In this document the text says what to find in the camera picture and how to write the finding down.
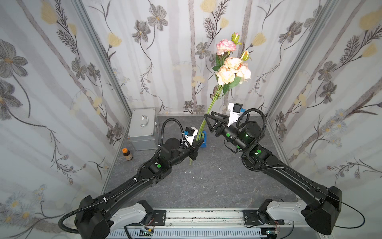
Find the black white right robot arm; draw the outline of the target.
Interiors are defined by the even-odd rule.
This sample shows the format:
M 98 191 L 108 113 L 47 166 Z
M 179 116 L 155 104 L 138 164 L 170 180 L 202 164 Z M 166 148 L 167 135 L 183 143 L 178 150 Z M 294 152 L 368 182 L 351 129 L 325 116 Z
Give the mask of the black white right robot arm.
M 259 109 L 248 109 L 237 122 L 229 125 L 229 117 L 220 113 L 205 114 L 211 133 L 223 136 L 226 142 L 241 153 L 245 168 L 277 180 L 302 199 L 306 206 L 301 214 L 306 223 L 318 233 L 331 235 L 342 207 L 342 191 L 318 184 L 279 160 L 271 151 L 259 144 L 267 128 L 267 118 Z

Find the silver aluminium case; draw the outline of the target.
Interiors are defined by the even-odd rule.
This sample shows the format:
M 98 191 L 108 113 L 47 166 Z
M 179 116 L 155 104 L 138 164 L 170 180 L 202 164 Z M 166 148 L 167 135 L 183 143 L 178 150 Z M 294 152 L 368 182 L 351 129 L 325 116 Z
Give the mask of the silver aluminium case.
M 133 141 L 151 140 L 157 134 L 157 114 L 155 108 L 135 109 L 127 134 Z

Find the blue tape dispenser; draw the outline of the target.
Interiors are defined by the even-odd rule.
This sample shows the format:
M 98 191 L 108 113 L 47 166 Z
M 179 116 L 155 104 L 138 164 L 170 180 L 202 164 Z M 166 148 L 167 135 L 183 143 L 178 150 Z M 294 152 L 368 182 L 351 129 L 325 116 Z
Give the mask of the blue tape dispenser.
M 207 138 L 206 138 L 206 132 L 203 130 L 201 134 L 201 140 L 203 141 L 201 148 L 207 147 Z

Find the pink artificial flower bouquet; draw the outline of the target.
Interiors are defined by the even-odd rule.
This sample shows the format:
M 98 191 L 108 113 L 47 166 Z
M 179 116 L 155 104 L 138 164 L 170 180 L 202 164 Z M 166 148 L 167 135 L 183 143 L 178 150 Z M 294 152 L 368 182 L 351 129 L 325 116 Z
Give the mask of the pink artificial flower bouquet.
M 216 91 L 212 94 L 212 102 L 207 113 L 211 112 L 216 101 L 223 98 L 230 89 L 251 79 L 251 71 L 246 63 L 250 59 L 250 53 L 244 51 L 239 57 L 230 56 L 241 44 L 240 35 L 233 33 L 230 40 L 223 39 L 216 45 L 216 65 L 212 69 L 217 86 Z

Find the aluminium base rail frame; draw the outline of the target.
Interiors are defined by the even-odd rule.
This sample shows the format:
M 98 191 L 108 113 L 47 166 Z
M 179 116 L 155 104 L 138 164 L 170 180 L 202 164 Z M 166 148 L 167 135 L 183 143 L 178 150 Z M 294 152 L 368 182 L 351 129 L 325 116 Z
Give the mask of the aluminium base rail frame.
M 298 210 L 301 203 L 271 203 L 271 212 L 260 209 L 152 209 L 150 221 L 123 224 L 105 239 L 132 239 L 128 228 L 258 228 L 267 239 L 324 239 Z

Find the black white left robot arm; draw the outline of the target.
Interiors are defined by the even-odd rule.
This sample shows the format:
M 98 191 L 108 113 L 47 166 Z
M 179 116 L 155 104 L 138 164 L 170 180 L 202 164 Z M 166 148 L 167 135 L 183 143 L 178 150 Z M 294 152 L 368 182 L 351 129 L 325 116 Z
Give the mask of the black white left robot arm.
M 150 221 L 152 208 L 146 202 L 140 201 L 127 212 L 120 212 L 120 209 L 141 191 L 165 179 L 175 165 L 188 157 L 195 160 L 202 144 L 203 140 L 198 140 L 182 147 L 178 139 L 168 139 L 129 180 L 103 195 L 84 198 L 75 215 L 75 232 L 83 239 L 105 239 L 123 224 Z

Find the brown bottle orange cap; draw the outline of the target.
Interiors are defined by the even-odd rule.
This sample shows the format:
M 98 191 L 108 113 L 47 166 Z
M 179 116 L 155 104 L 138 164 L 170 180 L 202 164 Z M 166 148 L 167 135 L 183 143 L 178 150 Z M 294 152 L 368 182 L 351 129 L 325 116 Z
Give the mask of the brown bottle orange cap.
M 122 154 L 127 161 L 131 161 L 133 159 L 132 153 L 127 148 L 122 149 Z

